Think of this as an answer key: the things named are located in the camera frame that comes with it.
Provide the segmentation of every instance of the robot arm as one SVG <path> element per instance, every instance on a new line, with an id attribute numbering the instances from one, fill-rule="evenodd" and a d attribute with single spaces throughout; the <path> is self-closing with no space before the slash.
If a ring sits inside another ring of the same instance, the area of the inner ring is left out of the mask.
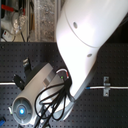
<path id="1" fill-rule="evenodd" d="M 72 83 L 70 82 L 69 91 L 75 100 L 78 99 L 91 80 L 98 50 L 115 31 L 127 12 L 127 0 L 67 0 L 65 2 L 57 24 L 56 38 L 60 54 L 71 76 Z M 34 124 L 37 117 L 34 108 L 37 95 L 53 84 L 62 83 L 61 79 L 54 73 L 51 75 L 51 72 L 52 67 L 45 64 L 14 100 L 13 115 L 18 123 L 22 125 Z M 38 98 L 42 100 L 59 89 L 61 88 L 47 90 L 45 94 Z M 68 97 L 65 100 L 62 120 L 70 114 L 74 105 Z M 22 113 L 19 113 L 22 110 L 22 108 L 19 108 L 19 104 L 25 107 L 23 110 L 29 111 L 29 118 L 25 120 L 26 122 L 24 122 L 26 115 L 24 117 Z M 54 117 L 58 117 L 63 112 L 63 104 L 63 101 L 60 102 Z"/>

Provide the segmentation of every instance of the white plastic casing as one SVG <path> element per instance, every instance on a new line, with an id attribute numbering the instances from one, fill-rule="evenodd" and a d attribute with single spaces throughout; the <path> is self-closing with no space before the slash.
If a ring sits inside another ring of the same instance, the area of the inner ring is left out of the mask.
<path id="1" fill-rule="evenodd" d="M 56 39 L 72 78 L 72 96 L 91 71 L 98 50 L 127 12 L 128 0 L 66 1 L 57 24 Z"/>

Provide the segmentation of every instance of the wire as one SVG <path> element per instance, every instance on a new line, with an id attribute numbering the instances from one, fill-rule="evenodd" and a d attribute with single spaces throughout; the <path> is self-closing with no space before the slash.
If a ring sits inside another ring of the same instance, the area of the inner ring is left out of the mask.
<path id="1" fill-rule="evenodd" d="M 63 71 L 66 72 L 67 79 L 68 79 L 69 78 L 69 74 L 68 74 L 68 71 L 66 69 L 64 69 L 64 68 L 59 69 L 59 70 L 56 71 L 56 73 L 63 72 Z"/>
<path id="2" fill-rule="evenodd" d="M 104 89 L 105 86 L 95 86 L 95 87 L 87 87 L 86 89 Z M 113 86 L 110 86 L 108 87 L 110 89 L 128 89 L 128 87 L 113 87 Z"/>
<path id="3" fill-rule="evenodd" d="M 21 37 L 22 37 L 22 39 L 23 39 L 23 42 L 25 42 L 25 39 L 24 39 L 24 36 L 23 36 L 23 33 L 22 33 L 22 31 L 21 31 Z"/>
<path id="4" fill-rule="evenodd" d="M 14 38 L 13 38 L 13 41 L 12 41 L 12 42 L 14 42 L 14 41 L 15 41 L 15 39 L 16 39 L 16 36 L 14 36 Z"/>
<path id="5" fill-rule="evenodd" d="M 3 39 L 5 42 L 8 42 L 6 39 L 4 39 L 3 37 L 1 37 L 1 39 Z"/>
<path id="6" fill-rule="evenodd" d="M 37 114 L 37 116 L 39 117 L 39 120 L 37 121 L 37 123 L 35 124 L 34 128 L 37 128 L 37 126 L 39 126 L 40 124 L 40 120 L 41 119 L 44 119 L 45 122 L 43 124 L 43 128 L 45 128 L 48 124 L 49 124 L 49 120 L 51 118 L 53 118 L 54 120 L 56 121 L 59 121 L 63 115 L 64 115 L 64 111 L 65 111 L 65 105 L 66 105 L 66 97 L 68 96 L 69 100 L 71 102 L 75 102 L 75 99 L 74 97 L 71 96 L 69 90 L 70 90 L 70 87 L 71 87 L 71 79 L 67 79 L 64 83 L 61 83 L 61 84 L 57 84 L 57 85 L 52 85 L 46 89 L 44 89 L 43 91 L 41 91 L 36 99 L 35 99 L 35 103 L 34 103 L 34 107 L 35 107 L 35 112 Z M 58 90 L 57 92 L 55 92 L 54 94 L 42 99 L 41 101 L 39 101 L 39 104 L 42 105 L 42 106 L 46 106 L 46 108 L 43 109 L 43 113 L 41 114 L 41 116 L 38 114 L 37 112 L 37 108 L 36 108 L 36 104 L 37 104 L 37 99 L 40 97 L 40 95 L 42 95 L 44 92 L 48 91 L 49 89 L 51 88 L 55 88 L 55 87 L 62 87 L 60 90 Z M 50 98 L 53 98 L 55 97 L 52 102 L 49 102 L 49 103 L 46 103 L 46 101 Z M 60 114 L 60 117 L 58 118 L 55 118 L 54 117 L 54 113 L 55 111 L 57 110 L 58 106 L 61 104 L 61 102 L 63 101 L 63 109 L 62 109 L 62 113 Z M 46 116 L 46 112 L 48 111 L 48 109 L 51 108 L 52 111 L 50 113 L 50 115 Z"/>

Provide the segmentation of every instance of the hole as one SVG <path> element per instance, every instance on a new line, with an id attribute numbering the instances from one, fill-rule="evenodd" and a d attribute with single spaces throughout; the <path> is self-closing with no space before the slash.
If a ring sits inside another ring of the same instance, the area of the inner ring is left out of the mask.
<path id="1" fill-rule="evenodd" d="M 87 57 L 91 57 L 91 56 L 92 56 L 92 54 L 88 54 L 88 55 L 87 55 Z"/>
<path id="2" fill-rule="evenodd" d="M 74 26 L 74 28 L 78 27 L 76 22 L 73 23 L 73 26 Z"/>

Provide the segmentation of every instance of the black cable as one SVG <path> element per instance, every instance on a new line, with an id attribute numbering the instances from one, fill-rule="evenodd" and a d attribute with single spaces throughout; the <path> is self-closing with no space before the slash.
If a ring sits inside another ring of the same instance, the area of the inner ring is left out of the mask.
<path id="1" fill-rule="evenodd" d="M 31 0 L 30 2 L 30 5 L 31 5 L 31 8 L 32 8 L 32 23 L 31 23 L 31 30 L 32 30 L 32 27 L 33 27 L 33 18 L 34 18 L 34 4 L 33 4 L 33 1 Z"/>
<path id="2" fill-rule="evenodd" d="M 22 37 L 22 39 L 23 39 L 23 42 L 25 42 L 25 39 L 24 39 L 24 36 L 23 36 L 23 33 L 22 33 L 22 31 L 21 31 L 21 37 Z"/>
<path id="3" fill-rule="evenodd" d="M 39 117 L 39 120 L 38 120 L 38 122 L 36 122 L 34 128 L 37 128 L 37 126 L 39 126 L 41 119 L 44 119 L 44 120 L 45 120 L 45 121 L 44 121 L 44 124 L 43 124 L 43 128 L 45 128 L 45 127 L 49 124 L 49 120 L 50 120 L 51 118 L 53 118 L 53 119 L 56 120 L 56 121 L 59 121 L 59 120 L 63 117 L 64 111 L 65 111 L 65 105 L 66 105 L 66 97 L 68 96 L 68 98 L 69 98 L 69 100 L 70 100 L 71 102 L 75 102 L 74 97 L 72 97 L 71 94 L 70 94 L 70 92 L 69 92 L 70 87 L 71 87 L 71 84 L 72 84 L 71 79 L 67 79 L 64 83 L 57 84 L 57 85 L 52 85 L 52 86 L 50 86 L 50 87 L 44 89 L 43 91 L 41 91 L 41 92 L 37 95 L 37 97 L 36 97 L 36 99 L 35 99 L 34 107 L 35 107 L 35 112 L 36 112 L 37 116 Z M 54 94 L 52 94 L 52 95 L 50 95 L 50 96 L 48 96 L 48 97 L 42 99 L 42 100 L 39 102 L 40 105 L 43 105 L 43 106 L 48 105 L 46 108 L 44 108 L 43 113 L 42 113 L 41 116 L 40 116 L 40 115 L 38 114 L 37 108 L 36 108 L 37 99 L 38 99 L 39 96 L 42 95 L 45 91 L 47 91 L 47 90 L 49 90 L 49 89 L 51 89 L 51 88 L 59 87 L 59 86 L 62 86 L 62 88 L 61 88 L 59 91 L 57 91 L 57 92 L 55 92 Z M 45 102 L 46 100 L 48 100 L 49 98 L 52 98 L 52 97 L 55 97 L 52 102 L 50 102 L 50 103 L 43 103 L 43 102 Z M 57 110 L 57 108 L 59 107 L 59 105 L 61 104 L 61 102 L 62 102 L 63 100 L 64 100 L 64 105 L 63 105 L 62 113 L 61 113 L 61 115 L 60 115 L 59 118 L 55 118 L 55 117 L 54 117 L 54 113 L 55 113 L 55 111 Z M 46 115 L 46 112 L 48 111 L 48 109 L 49 109 L 50 107 L 51 107 L 51 109 L 52 109 L 50 115 L 44 117 L 44 115 Z"/>
<path id="4" fill-rule="evenodd" d="M 3 39 L 5 42 L 8 42 L 6 39 L 4 39 L 3 37 L 1 37 L 1 39 Z"/>
<path id="5" fill-rule="evenodd" d="M 12 42 L 14 42 L 14 41 L 15 41 L 15 39 L 16 39 L 16 36 L 14 36 L 14 38 L 13 38 L 13 41 L 12 41 Z"/>

